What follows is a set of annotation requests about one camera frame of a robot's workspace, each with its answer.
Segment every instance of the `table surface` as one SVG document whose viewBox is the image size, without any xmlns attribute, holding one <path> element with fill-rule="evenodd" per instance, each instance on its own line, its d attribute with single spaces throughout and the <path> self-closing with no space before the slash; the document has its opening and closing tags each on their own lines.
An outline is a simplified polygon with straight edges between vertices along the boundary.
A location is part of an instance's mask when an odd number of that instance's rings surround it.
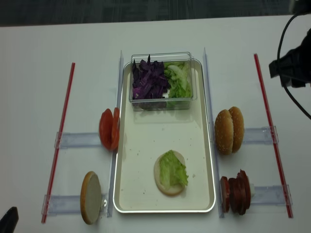
<svg viewBox="0 0 311 233">
<path fill-rule="evenodd" d="M 268 69 L 276 58 L 280 35 L 288 19 L 289 16 L 244 17 L 0 28 L 0 215 L 17 206 L 16 232 L 294 232 L 307 229 L 311 187 L 305 184 L 310 183 L 311 175 L 307 140 L 311 124 L 288 98 L 279 79 L 270 79 Z M 293 21 L 281 55 L 300 45 L 310 22 L 311 16 Z M 212 90 L 220 86 L 221 77 L 231 77 L 238 80 L 241 88 L 245 87 L 249 76 L 257 75 L 253 54 L 258 54 L 272 118 L 277 125 L 294 218 L 288 219 L 286 213 L 250 213 L 220 219 L 215 206 L 208 214 L 182 215 L 122 215 L 114 209 L 112 218 L 102 217 L 93 226 L 86 225 L 80 215 L 48 217 L 47 223 L 41 224 L 42 202 L 71 63 L 76 63 L 70 96 L 75 104 L 69 108 L 75 111 L 69 109 L 65 127 L 68 132 L 94 132 L 103 109 L 113 108 L 116 103 L 120 50 L 124 60 L 130 61 L 132 54 L 167 51 L 190 51 L 194 57 L 201 58 L 204 47 Z M 310 112 L 311 102 L 307 98 L 310 87 L 291 89 L 291 92 Z M 231 98 L 226 92 L 221 96 L 221 100 L 213 99 L 214 105 Z M 83 162 L 85 170 L 92 169 L 93 161 L 84 159 Z M 62 179 L 69 178 L 60 179 L 56 175 L 56 179 L 61 186 Z"/>
</svg>

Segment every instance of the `clear plastic container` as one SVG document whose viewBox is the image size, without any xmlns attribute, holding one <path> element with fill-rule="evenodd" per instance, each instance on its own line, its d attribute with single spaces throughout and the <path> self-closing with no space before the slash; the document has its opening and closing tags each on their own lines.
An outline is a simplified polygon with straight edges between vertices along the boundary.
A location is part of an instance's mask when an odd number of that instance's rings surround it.
<svg viewBox="0 0 311 233">
<path fill-rule="evenodd" d="M 131 60 L 131 66 L 134 61 L 139 68 L 140 61 L 143 59 L 147 62 L 149 54 L 133 55 Z M 192 100 L 197 98 L 196 84 L 195 84 L 195 70 L 194 70 L 194 58 L 189 52 L 178 53 L 160 53 L 150 54 L 150 61 L 163 62 L 164 66 L 168 62 L 183 62 L 189 66 L 187 73 L 187 82 L 190 85 L 191 96 L 186 98 L 169 98 L 170 90 L 167 93 L 163 93 L 161 99 L 139 99 L 133 98 L 133 72 L 131 72 L 131 85 L 129 100 L 133 106 L 134 111 L 148 111 L 148 110 L 171 110 L 171 109 L 189 109 Z"/>
</svg>

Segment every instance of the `gray floor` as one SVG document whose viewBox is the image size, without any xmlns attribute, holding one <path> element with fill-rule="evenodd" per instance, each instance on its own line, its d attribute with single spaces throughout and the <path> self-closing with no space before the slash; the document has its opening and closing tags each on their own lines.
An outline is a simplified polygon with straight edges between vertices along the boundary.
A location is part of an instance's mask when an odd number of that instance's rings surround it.
<svg viewBox="0 0 311 233">
<path fill-rule="evenodd" d="M 0 0 L 0 25 L 285 15 L 289 0 Z"/>
</svg>

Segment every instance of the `red stick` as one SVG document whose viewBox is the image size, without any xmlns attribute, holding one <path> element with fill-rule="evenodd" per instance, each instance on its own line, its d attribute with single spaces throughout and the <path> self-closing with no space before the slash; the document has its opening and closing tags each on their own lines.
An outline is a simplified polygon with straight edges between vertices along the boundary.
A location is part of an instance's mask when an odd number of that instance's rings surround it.
<svg viewBox="0 0 311 233">
<path fill-rule="evenodd" d="M 65 103 L 64 103 L 64 108 L 63 108 L 63 113 L 62 113 L 62 119 L 60 121 L 60 126 L 59 126 L 59 134 L 58 134 L 58 139 L 55 147 L 55 152 L 54 152 L 54 158 L 53 158 L 53 163 L 52 163 L 52 169 L 51 169 L 51 175 L 50 175 L 50 181 L 49 181 L 49 186 L 48 186 L 48 191 L 47 191 L 47 199 L 46 199 L 46 206 L 44 210 L 44 214 L 42 216 L 41 223 L 45 223 L 47 220 L 47 213 L 48 213 L 48 207 L 49 207 L 49 201 L 50 201 L 50 195 L 52 193 L 52 186 L 53 186 L 53 180 L 54 180 L 54 175 L 55 175 L 55 170 L 56 170 L 56 163 L 57 163 L 57 158 L 58 158 L 58 144 L 59 144 L 59 139 L 62 135 L 63 129 L 64 129 L 64 123 L 65 123 L 65 118 L 66 118 L 66 111 L 67 111 L 67 106 L 68 106 L 68 101 L 69 101 L 69 94 L 70 94 L 70 89 L 71 89 L 71 84 L 72 84 L 72 79 L 73 79 L 73 72 L 74 72 L 74 67 L 75 63 L 71 64 L 71 70 L 70 70 L 70 76 L 69 76 L 69 81 L 68 81 L 68 87 L 67 87 L 67 93 L 66 93 L 66 98 L 65 98 Z"/>
<path fill-rule="evenodd" d="M 270 108 L 269 108 L 269 104 L 268 104 L 266 89 L 265 89 L 264 83 L 263 83 L 263 78 L 262 78 L 262 73 L 261 73 L 261 69 L 260 69 L 258 55 L 254 54 L 254 58 L 255 58 L 258 78 L 259 78 L 259 82 L 260 82 L 260 86 L 261 86 L 264 106 L 265 106 L 266 112 L 267 112 L 269 126 L 272 129 L 273 128 L 273 122 L 272 122 L 272 117 L 271 117 Z M 271 137 L 273 138 L 273 140 L 276 140 L 276 137 L 275 137 L 273 131 L 271 131 Z M 286 185 L 286 181 L 285 181 L 285 175 L 284 175 L 283 166 L 282 166 L 282 162 L 281 162 L 280 151 L 278 150 L 278 144 L 277 143 L 274 143 L 273 146 L 274 146 L 274 152 L 276 154 L 276 162 L 277 162 L 278 172 L 280 174 L 281 183 L 283 186 L 283 192 L 284 192 L 284 198 L 286 201 L 287 214 L 288 214 L 289 218 L 293 218 L 293 211 L 292 211 L 292 206 L 291 206 L 291 202 L 289 199 L 289 192 L 287 190 L 287 185 Z"/>
</svg>

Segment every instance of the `white tray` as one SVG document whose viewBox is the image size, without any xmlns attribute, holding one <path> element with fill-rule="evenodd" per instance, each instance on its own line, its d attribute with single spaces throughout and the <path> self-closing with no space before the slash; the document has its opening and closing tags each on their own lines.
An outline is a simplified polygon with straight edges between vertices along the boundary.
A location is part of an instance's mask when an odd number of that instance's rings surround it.
<svg viewBox="0 0 311 233">
<path fill-rule="evenodd" d="M 208 212 L 215 204 L 212 155 L 202 65 L 195 60 L 197 96 L 188 110 L 134 112 L 129 101 L 131 67 L 123 70 L 120 142 L 113 202 L 121 213 Z M 154 180 L 157 158 L 169 150 L 186 160 L 188 186 L 176 197 Z"/>
</svg>

